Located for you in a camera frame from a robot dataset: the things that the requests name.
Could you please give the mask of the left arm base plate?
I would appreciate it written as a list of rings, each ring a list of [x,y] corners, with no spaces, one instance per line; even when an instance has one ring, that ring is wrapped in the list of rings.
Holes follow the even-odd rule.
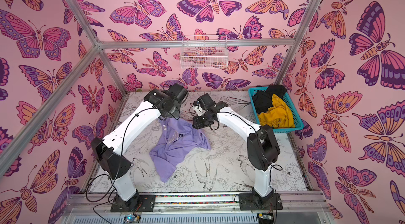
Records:
[[[128,201],[115,196],[110,211],[113,213],[125,212],[153,212],[156,202],[154,194],[135,194]]]

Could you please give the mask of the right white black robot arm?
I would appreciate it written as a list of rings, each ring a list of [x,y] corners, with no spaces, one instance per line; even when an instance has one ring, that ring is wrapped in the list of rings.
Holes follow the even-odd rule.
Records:
[[[246,141],[247,157],[255,169],[253,195],[265,199],[273,194],[271,171],[281,153],[273,129],[243,118],[223,101],[213,101],[209,94],[194,101],[192,109],[196,113],[193,128],[211,128],[214,123],[223,124]]]

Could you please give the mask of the lavender purple t-shirt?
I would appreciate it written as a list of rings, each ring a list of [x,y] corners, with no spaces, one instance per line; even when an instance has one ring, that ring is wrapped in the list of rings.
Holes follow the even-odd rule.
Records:
[[[167,118],[160,121],[160,125],[162,134],[149,155],[160,181],[165,183],[193,149],[210,150],[211,145],[202,130],[193,128],[190,122],[182,118]]]

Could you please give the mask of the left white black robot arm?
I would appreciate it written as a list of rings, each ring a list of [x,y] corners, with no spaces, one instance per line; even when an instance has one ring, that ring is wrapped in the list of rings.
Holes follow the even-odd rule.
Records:
[[[112,186],[124,203],[137,199],[137,189],[130,175],[131,162],[124,157],[127,148],[151,122],[159,118],[179,119],[181,104],[187,97],[187,90],[179,84],[167,90],[152,90],[121,125],[91,142],[99,166],[109,175]]]

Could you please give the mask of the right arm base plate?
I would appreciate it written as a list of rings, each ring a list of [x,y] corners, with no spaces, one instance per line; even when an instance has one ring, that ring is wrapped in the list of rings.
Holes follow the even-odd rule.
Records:
[[[238,195],[239,208],[242,211],[272,211],[283,210],[282,201],[278,193],[270,193],[265,197],[254,193],[240,193]]]

